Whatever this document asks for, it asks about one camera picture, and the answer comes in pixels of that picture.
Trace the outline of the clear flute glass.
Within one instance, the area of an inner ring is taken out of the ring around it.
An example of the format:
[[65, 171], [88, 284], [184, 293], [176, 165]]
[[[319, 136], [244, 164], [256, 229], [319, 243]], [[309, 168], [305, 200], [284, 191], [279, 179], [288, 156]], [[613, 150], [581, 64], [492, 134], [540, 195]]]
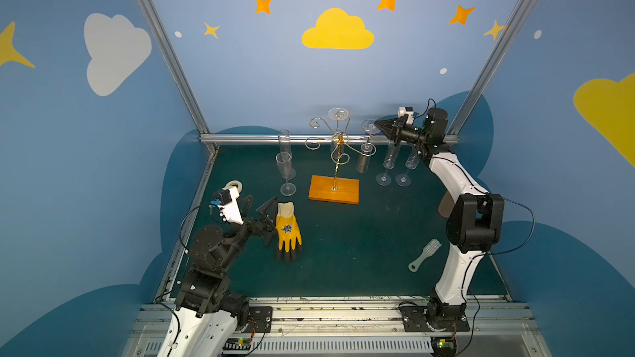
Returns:
[[379, 132], [379, 129], [375, 125], [375, 120], [372, 119], [363, 121], [361, 128], [363, 132], [365, 132], [366, 140], [360, 146], [360, 156], [357, 161], [357, 172], [364, 174], [368, 170], [372, 155], [375, 155], [376, 152], [376, 147], [370, 139]]
[[375, 180], [378, 183], [378, 185], [385, 187], [391, 184], [392, 178], [390, 177], [388, 172], [395, 167], [395, 161], [399, 155], [399, 152], [400, 152], [400, 143], [393, 142], [390, 140], [388, 143], [385, 158], [383, 161], [384, 172], [375, 177]]
[[[277, 137], [278, 137], [280, 152], [289, 152], [291, 154], [291, 157], [293, 158], [289, 131], [279, 130]], [[295, 177], [295, 175], [296, 175], [296, 170], [293, 168], [291, 172], [290, 180], [292, 180]]]
[[341, 148], [339, 145], [342, 136], [341, 123], [348, 119], [349, 112], [343, 107], [334, 107], [328, 112], [329, 117], [336, 122], [336, 128], [332, 135], [331, 157], [334, 161], [338, 161], [341, 157]]
[[397, 183], [398, 186], [402, 188], [407, 188], [408, 186], [411, 185], [412, 180], [410, 178], [410, 173], [416, 170], [420, 161], [421, 159], [418, 153], [418, 148], [413, 146], [405, 162], [405, 168], [406, 168], [405, 172], [395, 177], [395, 182]]
[[281, 186], [280, 192], [286, 197], [293, 196], [296, 193], [296, 186], [290, 181], [293, 169], [291, 154], [289, 152], [279, 152], [275, 159], [278, 170], [284, 179], [284, 184]]

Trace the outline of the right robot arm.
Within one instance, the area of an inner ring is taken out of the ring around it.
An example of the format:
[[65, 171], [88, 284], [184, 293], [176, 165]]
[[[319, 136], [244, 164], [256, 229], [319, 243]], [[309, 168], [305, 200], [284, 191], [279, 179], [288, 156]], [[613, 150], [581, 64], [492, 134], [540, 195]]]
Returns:
[[445, 110], [428, 109], [421, 127], [414, 120], [411, 107], [406, 107], [398, 117], [378, 120], [375, 125], [395, 145], [403, 142], [415, 148], [418, 158], [441, 180], [454, 202], [446, 222], [448, 258], [425, 317], [433, 331], [466, 331], [467, 291], [479, 262], [499, 242], [508, 200], [485, 190], [460, 164], [444, 141], [448, 122]]

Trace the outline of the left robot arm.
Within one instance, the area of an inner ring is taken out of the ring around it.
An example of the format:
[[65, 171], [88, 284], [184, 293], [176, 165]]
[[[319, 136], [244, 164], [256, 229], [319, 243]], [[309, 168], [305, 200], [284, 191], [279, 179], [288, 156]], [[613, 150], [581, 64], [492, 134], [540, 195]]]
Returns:
[[229, 230], [217, 225], [201, 228], [188, 248], [192, 263], [180, 284], [172, 318], [159, 356], [219, 356], [230, 336], [253, 319], [247, 297], [228, 290], [228, 271], [246, 249], [251, 236], [268, 244], [275, 233], [279, 199], [261, 205], [257, 218], [247, 216], [252, 196], [243, 199], [236, 187], [213, 194], [211, 205], [218, 208]]

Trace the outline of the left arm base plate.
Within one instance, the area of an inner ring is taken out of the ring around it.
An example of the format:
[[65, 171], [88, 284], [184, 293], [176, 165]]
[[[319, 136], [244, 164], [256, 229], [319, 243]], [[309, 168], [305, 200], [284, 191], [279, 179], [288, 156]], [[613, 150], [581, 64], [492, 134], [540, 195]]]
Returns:
[[237, 331], [239, 333], [270, 333], [273, 322], [273, 307], [245, 307], [237, 318]]

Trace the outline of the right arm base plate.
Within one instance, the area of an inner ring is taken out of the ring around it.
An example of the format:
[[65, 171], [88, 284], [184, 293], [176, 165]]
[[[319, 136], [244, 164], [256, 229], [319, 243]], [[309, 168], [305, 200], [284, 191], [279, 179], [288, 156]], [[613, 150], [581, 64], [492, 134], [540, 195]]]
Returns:
[[469, 332], [466, 304], [438, 307], [434, 303], [423, 307], [414, 302], [398, 305], [406, 332]]

